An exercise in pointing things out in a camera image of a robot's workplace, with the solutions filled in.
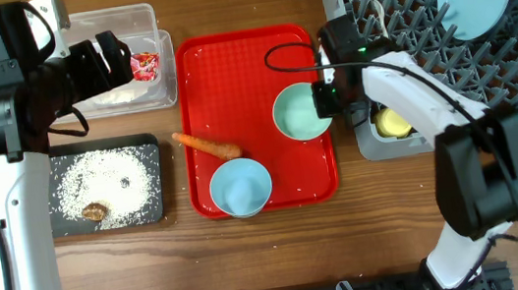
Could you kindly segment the orange carrot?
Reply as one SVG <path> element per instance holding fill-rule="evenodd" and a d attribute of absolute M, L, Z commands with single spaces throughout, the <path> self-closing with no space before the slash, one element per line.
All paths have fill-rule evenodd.
<path fill-rule="evenodd" d="M 224 161 L 243 157 L 243 150 L 239 145 L 217 143 L 183 133 L 172 133 L 172 139 L 179 144 L 213 155 Z"/>

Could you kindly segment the white plastic spoon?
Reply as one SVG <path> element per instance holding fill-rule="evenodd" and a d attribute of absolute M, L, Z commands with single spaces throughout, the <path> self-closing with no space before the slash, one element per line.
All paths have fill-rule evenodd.
<path fill-rule="evenodd" d="M 382 4 L 378 0 L 372 1 L 373 9 L 376 12 L 376 16 L 378 19 L 379 24 L 379 30 L 382 32 L 382 35 L 385 38 L 389 38 L 388 32 L 387 32 L 387 26 L 385 24 L 385 13 L 384 8 L 382 8 Z"/>

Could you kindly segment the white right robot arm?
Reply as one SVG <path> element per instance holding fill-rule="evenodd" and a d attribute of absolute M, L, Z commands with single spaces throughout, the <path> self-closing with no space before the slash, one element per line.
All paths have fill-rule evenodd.
<path fill-rule="evenodd" d="M 518 240 L 518 112 L 454 91 L 390 38 L 362 39 L 349 15 L 324 24 L 317 38 L 318 117 L 368 117 L 379 102 L 432 145 L 445 224 L 421 263 L 424 288 L 466 288 L 496 241 Z"/>

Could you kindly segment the red snack wrapper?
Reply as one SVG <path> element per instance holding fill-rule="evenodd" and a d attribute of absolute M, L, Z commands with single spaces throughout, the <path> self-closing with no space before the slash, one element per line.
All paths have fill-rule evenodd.
<path fill-rule="evenodd" d="M 157 52 L 133 54 L 130 62 L 133 78 L 139 82 L 155 81 L 158 77 L 160 63 L 160 55 Z"/>

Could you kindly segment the brown food scrap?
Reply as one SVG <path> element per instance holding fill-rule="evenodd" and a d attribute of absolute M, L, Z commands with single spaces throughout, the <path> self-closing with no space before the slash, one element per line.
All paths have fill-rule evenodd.
<path fill-rule="evenodd" d="M 108 214 L 108 208 L 101 203 L 90 203 L 82 211 L 82 217 L 90 220 L 101 222 L 104 217 Z"/>

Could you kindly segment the yellow plastic cup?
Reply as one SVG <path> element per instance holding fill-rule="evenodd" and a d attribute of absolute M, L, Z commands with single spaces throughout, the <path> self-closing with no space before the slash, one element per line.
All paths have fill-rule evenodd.
<path fill-rule="evenodd" d="M 374 123 L 378 134 L 384 138 L 404 139 L 413 129 L 412 125 L 390 108 L 378 110 L 374 116 Z"/>

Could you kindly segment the green bowl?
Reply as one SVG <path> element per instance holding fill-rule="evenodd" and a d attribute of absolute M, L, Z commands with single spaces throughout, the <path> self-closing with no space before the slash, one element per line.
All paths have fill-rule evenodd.
<path fill-rule="evenodd" d="M 303 142 L 321 136 L 332 121 L 317 116 L 313 86 L 309 83 L 295 83 L 282 90 L 274 100 L 272 118 L 280 133 Z"/>

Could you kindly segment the small light blue bowl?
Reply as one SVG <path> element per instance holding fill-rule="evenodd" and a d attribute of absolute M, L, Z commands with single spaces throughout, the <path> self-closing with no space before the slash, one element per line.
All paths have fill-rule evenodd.
<path fill-rule="evenodd" d="M 262 211 L 272 194 L 272 177 L 259 162 L 236 158 L 213 173 L 209 194 L 213 203 L 235 218 L 248 218 Z"/>

